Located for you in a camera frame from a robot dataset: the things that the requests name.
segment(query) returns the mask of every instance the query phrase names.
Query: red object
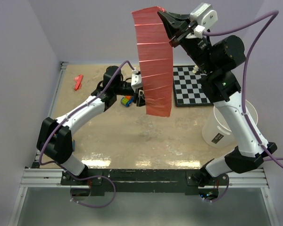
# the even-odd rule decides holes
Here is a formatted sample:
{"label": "red object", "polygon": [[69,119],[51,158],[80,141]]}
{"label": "red object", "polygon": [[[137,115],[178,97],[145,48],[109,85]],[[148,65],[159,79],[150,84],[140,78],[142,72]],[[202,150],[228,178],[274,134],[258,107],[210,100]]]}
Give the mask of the red object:
{"label": "red object", "polygon": [[76,76],[75,77],[75,81],[76,81],[76,84],[75,84],[75,91],[77,91],[78,89],[80,89],[82,87],[82,80],[83,80],[83,75],[80,74],[79,76]]}
{"label": "red object", "polygon": [[157,12],[161,7],[132,12],[146,113],[169,117],[172,108],[173,50]]}
{"label": "red object", "polygon": [[133,96],[125,96],[126,99],[131,100]]}
{"label": "red object", "polygon": [[90,188],[92,187],[92,182],[91,182],[91,180],[88,180],[88,185],[89,185]]}

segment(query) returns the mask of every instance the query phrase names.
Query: table surface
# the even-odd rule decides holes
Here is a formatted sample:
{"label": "table surface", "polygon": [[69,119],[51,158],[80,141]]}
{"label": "table surface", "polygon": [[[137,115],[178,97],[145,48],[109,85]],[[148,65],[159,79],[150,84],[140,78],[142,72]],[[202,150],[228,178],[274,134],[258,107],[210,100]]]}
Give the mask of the table surface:
{"label": "table surface", "polygon": [[[68,65],[52,117],[80,105],[102,80],[110,65]],[[74,77],[83,74],[82,87],[74,91]],[[124,78],[131,69],[122,69]],[[89,168],[198,169],[213,158],[232,150],[209,146],[201,130],[213,107],[174,106],[171,116],[146,115],[145,107],[120,104],[121,96],[106,112],[91,119],[74,135],[75,156]],[[58,168],[48,164],[42,168]]]}

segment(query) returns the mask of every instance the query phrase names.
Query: lavender wall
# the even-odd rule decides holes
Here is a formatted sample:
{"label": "lavender wall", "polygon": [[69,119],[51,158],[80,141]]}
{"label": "lavender wall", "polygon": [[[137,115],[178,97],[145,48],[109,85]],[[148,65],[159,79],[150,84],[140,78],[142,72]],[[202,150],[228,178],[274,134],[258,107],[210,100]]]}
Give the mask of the lavender wall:
{"label": "lavender wall", "polygon": [[[259,114],[259,128],[268,140],[278,145],[277,157],[283,157],[283,0],[265,0],[258,16],[270,10],[279,16],[260,38],[250,58],[247,99]],[[251,27],[243,40],[249,48],[263,23]],[[242,68],[236,70],[241,78]],[[272,199],[283,226],[283,170],[275,163],[265,163]]]}
{"label": "lavender wall", "polygon": [[58,59],[27,0],[0,0],[0,226],[8,223],[35,155]]}
{"label": "lavender wall", "polygon": [[[131,11],[151,6],[189,14],[202,0],[29,0],[58,58],[76,63],[138,61]],[[218,12],[214,30],[254,18],[263,0],[210,0]],[[243,36],[246,31],[238,33]],[[175,63],[191,63],[174,50]]]}

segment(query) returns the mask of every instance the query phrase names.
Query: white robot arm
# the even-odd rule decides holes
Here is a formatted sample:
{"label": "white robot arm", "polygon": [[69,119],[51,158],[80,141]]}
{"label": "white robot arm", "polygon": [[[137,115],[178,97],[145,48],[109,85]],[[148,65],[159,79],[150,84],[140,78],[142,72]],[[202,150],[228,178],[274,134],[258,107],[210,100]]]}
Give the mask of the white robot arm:
{"label": "white robot arm", "polygon": [[201,3],[189,15],[159,11],[170,44],[181,46],[200,70],[206,74],[200,79],[201,88],[211,103],[220,111],[235,136],[238,146],[230,153],[213,159],[200,169],[200,185],[220,174],[234,171],[244,173],[257,169],[267,156],[264,146],[270,153],[277,150],[275,143],[268,142],[257,128],[249,111],[246,113],[262,143],[259,144],[242,111],[241,87],[231,72],[241,65],[246,57],[242,40],[231,35],[211,45],[209,37],[202,37],[204,31],[217,21],[216,11],[207,3]]}
{"label": "white robot arm", "polygon": [[43,148],[46,139],[48,139],[53,129],[66,120],[63,126],[56,132],[56,135],[50,139],[44,153],[75,176],[80,175],[86,166],[73,155],[71,145],[72,135],[93,117],[109,109],[115,103],[117,95],[133,96],[137,106],[145,105],[142,77],[136,69],[132,71],[131,83],[123,81],[123,76],[120,72],[107,91],[100,98],[96,98],[117,69],[117,66],[108,67],[103,76],[103,81],[101,81],[102,86],[100,83],[96,90],[78,107],[55,120],[47,118],[42,123],[37,143],[39,150]]}

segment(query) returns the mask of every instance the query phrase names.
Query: checkerboard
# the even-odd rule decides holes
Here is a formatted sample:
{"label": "checkerboard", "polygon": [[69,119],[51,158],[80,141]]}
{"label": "checkerboard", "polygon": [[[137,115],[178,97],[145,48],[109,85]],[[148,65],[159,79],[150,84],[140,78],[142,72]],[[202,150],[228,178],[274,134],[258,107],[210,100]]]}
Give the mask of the checkerboard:
{"label": "checkerboard", "polygon": [[173,67],[173,92],[176,107],[213,105],[203,93],[198,81],[205,74],[200,71],[193,73],[193,67],[193,65]]}

